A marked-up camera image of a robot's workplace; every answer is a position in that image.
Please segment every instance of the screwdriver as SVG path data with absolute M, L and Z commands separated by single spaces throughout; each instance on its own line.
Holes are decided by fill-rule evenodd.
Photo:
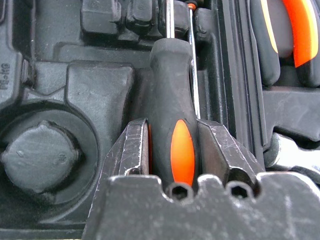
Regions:
M 197 56 L 196 56 L 196 43 L 195 43 L 195 34 L 194 34 L 194 11 L 197 6 L 193 3 L 188 4 L 189 8 L 189 33 L 188 39 L 192 48 L 192 60 L 191 60 L 191 78 L 192 78 L 192 93 L 193 93 L 193 104 L 195 115 L 198 119 L 201 119 L 200 114 L 200 99 L 199 99 L 199 87 L 198 87 L 198 70 L 197 70 Z
M 192 186 L 200 170 L 198 123 L 189 84 L 192 48 L 175 38 L 174 0 L 165 0 L 166 38 L 150 53 L 153 92 L 148 121 L 151 129 L 151 172 L 166 188 L 173 182 Z

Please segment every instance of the round knob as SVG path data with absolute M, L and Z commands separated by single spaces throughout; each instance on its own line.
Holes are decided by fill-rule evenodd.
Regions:
M 194 4 L 197 8 L 201 7 L 205 1 L 204 0 L 179 0 L 181 2 L 185 2 L 186 4 Z
M 14 139 L 0 161 L 13 184 L 43 193 L 66 179 L 80 152 L 70 132 L 43 121 Z

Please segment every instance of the black rubber grip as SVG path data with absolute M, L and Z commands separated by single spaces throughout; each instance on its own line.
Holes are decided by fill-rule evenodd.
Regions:
M 250 16 L 259 54 L 262 83 L 271 86 L 280 77 L 280 62 L 270 40 L 261 0 L 250 1 Z
M 152 134 L 152 174 L 166 187 L 174 182 L 171 168 L 171 142 L 178 120 L 189 130 L 194 147 L 194 179 L 200 170 L 198 124 L 189 84 L 192 49 L 188 42 L 163 38 L 155 42 L 150 53 L 150 66 L 155 84 L 148 121 Z

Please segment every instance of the orange tip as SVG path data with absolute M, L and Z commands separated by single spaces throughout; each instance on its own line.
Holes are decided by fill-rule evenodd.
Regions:
M 195 152 L 186 123 L 176 122 L 171 141 L 171 169 L 175 182 L 192 186 L 195 175 Z
M 194 5 L 193 3 L 189 3 L 188 7 L 189 7 L 189 9 L 192 9 L 193 11 L 195 11 L 197 9 L 197 6 Z

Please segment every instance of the screwdriver shaft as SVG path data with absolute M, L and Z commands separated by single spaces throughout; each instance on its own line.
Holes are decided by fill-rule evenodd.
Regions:
M 192 48 L 192 60 L 191 60 L 191 77 L 192 77 L 192 90 L 193 90 L 193 105 L 195 115 L 198 119 L 201 118 L 200 115 L 200 101 L 199 101 L 199 87 L 198 87 L 198 69 L 197 69 L 197 60 L 196 60 L 196 43 L 195 43 L 195 33 L 194 33 L 194 24 L 193 24 L 193 15 L 194 12 L 190 8 L 190 29 L 189 29 L 189 43 Z
M 165 0 L 165 29 L 166 38 L 175 38 L 175 7 L 174 0 Z

